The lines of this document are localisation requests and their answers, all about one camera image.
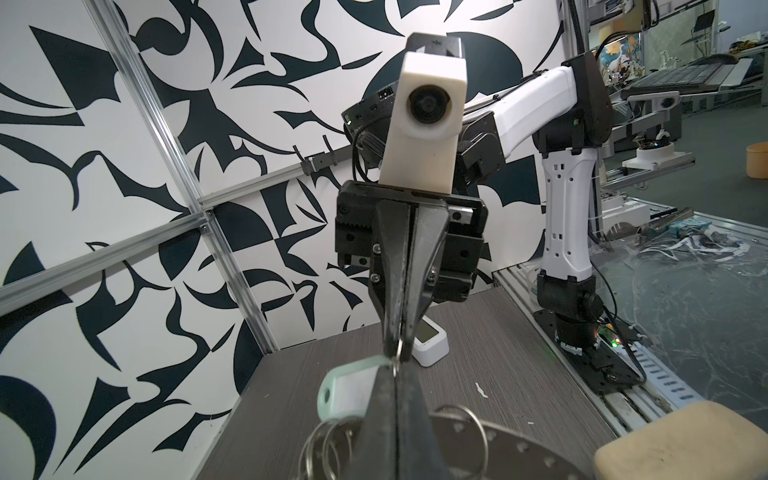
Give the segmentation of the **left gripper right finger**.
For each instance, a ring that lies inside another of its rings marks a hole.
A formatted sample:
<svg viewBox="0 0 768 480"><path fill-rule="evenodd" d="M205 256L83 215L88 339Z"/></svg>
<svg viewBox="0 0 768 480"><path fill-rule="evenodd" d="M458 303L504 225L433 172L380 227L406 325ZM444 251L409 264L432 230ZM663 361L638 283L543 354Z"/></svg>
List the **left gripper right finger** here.
<svg viewBox="0 0 768 480"><path fill-rule="evenodd" d="M396 478L449 479L415 366L400 363L396 388Z"/></svg>

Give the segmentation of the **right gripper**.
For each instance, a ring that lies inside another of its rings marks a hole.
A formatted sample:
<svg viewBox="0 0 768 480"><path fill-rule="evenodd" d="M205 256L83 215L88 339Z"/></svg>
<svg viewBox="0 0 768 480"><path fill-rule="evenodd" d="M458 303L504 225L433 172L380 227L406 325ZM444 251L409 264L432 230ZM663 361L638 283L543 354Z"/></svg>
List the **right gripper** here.
<svg viewBox="0 0 768 480"><path fill-rule="evenodd" d="M410 231L411 207L398 201L446 206L415 207ZM416 326L431 299L467 299L487 217L484 202L475 197L352 180L342 185L335 251L343 265L370 270L369 293L381 320L384 354L410 360Z"/></svg>

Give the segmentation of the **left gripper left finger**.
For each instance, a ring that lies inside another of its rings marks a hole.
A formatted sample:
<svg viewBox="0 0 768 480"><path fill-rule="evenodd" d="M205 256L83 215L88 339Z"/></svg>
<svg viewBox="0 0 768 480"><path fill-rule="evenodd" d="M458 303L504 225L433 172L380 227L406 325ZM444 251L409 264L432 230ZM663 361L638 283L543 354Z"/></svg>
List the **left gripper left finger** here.
<svg viewBox="0 0 768 480"><path fill-rule="evenodd" d="M397 470L396 388L391 366L378 369L345 479L395 479Z"/></svg>

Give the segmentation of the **pale green key tag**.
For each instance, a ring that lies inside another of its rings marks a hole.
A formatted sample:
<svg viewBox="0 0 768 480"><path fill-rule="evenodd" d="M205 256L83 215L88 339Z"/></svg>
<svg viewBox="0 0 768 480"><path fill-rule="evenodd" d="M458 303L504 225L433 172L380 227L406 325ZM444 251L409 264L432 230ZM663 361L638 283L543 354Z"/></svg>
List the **pale green key tag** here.
<svg viewBox="0 0 768 480"><path fill-rule="evenodd" d="M324 377L317 395L319 420L329 422L348 417L364 417L376 375L381 367L391 365L383 355L374 355L331 369Z"/></svg>

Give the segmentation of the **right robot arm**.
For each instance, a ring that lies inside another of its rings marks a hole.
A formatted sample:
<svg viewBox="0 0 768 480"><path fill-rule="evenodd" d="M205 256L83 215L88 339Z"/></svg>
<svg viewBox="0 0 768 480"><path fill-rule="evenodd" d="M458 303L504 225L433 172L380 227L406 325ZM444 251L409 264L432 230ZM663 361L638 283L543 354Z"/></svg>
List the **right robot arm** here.
<svg viewBox="0 0 768 480"><path fill-rule="evenodd" d="M434 301L462 301L472 285L487 219L484 203L453 193L462 130L464 59L408 52L393 91L375 183L349 181L337 196L335 248L369 269L385 356L408 360ZM599 346L603 305L588 253L590 188L611 133L611 103L594 56L581 54L519 85L489 107L502 154L532 138L546 179L546 239L539 305L555 315L555 339L583 355Z"/></svg>

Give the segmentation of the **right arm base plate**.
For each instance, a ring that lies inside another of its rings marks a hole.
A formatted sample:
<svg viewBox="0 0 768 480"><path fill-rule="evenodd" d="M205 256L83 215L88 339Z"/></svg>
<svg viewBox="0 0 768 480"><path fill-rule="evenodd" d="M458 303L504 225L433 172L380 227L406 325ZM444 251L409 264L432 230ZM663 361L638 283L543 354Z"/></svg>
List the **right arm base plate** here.
<svg viewBox="0 0 768 480"><path fill-rule="evenodd" d="M641 384L641 375L600 337L597 337L596 346L586 350L566 348L557 338L557 316L553 312L539 310L533 313L533 318L578 376L597 395L607 395Z"/></svg>

